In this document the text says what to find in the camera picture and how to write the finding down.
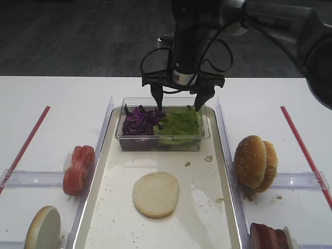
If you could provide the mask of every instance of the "white tabletop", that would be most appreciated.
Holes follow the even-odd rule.
[[[62,171],[74,146],[95,147],[110,96],[119,106],[126,97],[150,97],[150,90],[141,86],[140,78],[0,77],[0,174],[10,167],[47,105],[51,109],[17,169]],[[217,98],[232,152],[246,135],[257,134],[275,144],[280,172],[310,171],[280,110],[285,105],[332,185],[332,111],[313,97],[304,79],[226,79],[207,105],[214,108]]]

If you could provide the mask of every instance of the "white tray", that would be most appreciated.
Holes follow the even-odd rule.
[[[214,111],[206,108],[211,137],[197,152],[121,151],[114,138],[119,112],[112,113],[75,248],[238,248]],[[209,155],[212,162],[204,160]],[[156,171],[180,185],[176,210],[163,219],[141,215],[132,202],[134,183]]]

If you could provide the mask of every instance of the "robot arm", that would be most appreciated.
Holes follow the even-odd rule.
[[[159,108],[160,88],[167,86],[196,93],[195,108],[200,109],[214,95],[214,86],[224,84],[223,78],[200,71],[211,30],[218,30],[217,36],[221,31],[242,34],[247,29],[257,29],[279,45],[307,79],[316,98],[332,108],[332,27],[323,23],[315,10],[252,0],[172,0],[172,10],[176,28],[168,68],[164,77],[159,77],[164,81],[156,85],[143,76],[143,85],[151,85]],[[275,38],[295,42],[296,55]]]

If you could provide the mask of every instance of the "red stick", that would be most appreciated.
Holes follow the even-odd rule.
[[[19,161],[21,160],[24,152],[26,151],[28,145],[30,144],[32,138],[34,137],[34,135],[36,134],[38,128],[40,127],[40,125],[42,124],[43,120],[45,119],[48,111],[50,110],[50,106],[46,106],[43,113],[41,114],[40,118],[38,119],[37,123],[35,124],[34,128],[32,129],[32,131],[30,132],[29,136],[27,137],[27,139],[25,140],[22,148],[20,149],[19,153],[17,154],[14,162],[12,162],[6,176],[5,179],[3,181],[2,186],[0,186],[0,194],[2,193],[2,191],[4,190],[4,187],[6,185],[6,182],[8,181],[8,179],[10,178],[10,176],[12,175],[13,170],[16,168],[16,166],[18,165]]]
[[[306,148],[306,146],[305,146],[305,144],[304,144],[304,142],[303,142],[303,140],[302,140],[299,132],[297,131],[297,129],[295,127],[295,124],[293,123],[293,121],[292,121],[292,119],[291,119],[288,111],[286,110],[286,107],[285,106],[281,106],[280,109],[281,109],[282,113],[284,114],[284,116],[285,116],[285,118],[286,118],[286,120],[287,120],[287,122],[288,122],[288,124],[289,124],[289,126],[290,126],[290,128],[291,128],[291,130],[292,130],[292,132],[293,132],[293,134],[294,134],[294,136],[296,138],[296,140],[297,140],[297,142],[299,143],[299,145],[300,145],[300,147],[302,149],[302,152],[305,155],[305,157],[307,159],[307,162],[308,162],[311,170],[314,173],[316,173],[317,180],[319,181],[319,183],[320,183],[320,185],[322,187],[322,192],[323,192],[323,194],[325,196],[325,199],[326,199],[328,205],[330,206],[330,208],[332,210],[332,197],[331,197],[331,194],[328,191],[328,189],[326,189],[326,186],[325,186],[324,182],[319,177],[318,169],[317,169],[315,163],[313,162],[313,160],[312,160],[312,158],[311,158],[311,156],[310,156],[310,154],[309,154],[309,152],[308,152],[308,150],[307,150],[307,148]]]

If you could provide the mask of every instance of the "clear plastic container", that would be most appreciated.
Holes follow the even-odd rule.
[[[193,106],[195,98],[164,98],[162,111],[167,115],[173,111],[185,111],[187,105]],[[132,112],[135,107],[143,106],[146,111],[157,108],[153,98],[125,98],[122,103],[120,117],[115,131],[115,138],[119,141],[121,149],[125,151],[197,151],[201,148],[202,139],[210,137],[206,107],[203,106],[197,112],[199,134],[198,135],[123,135],[122,127],[126,118],[125,106]]]

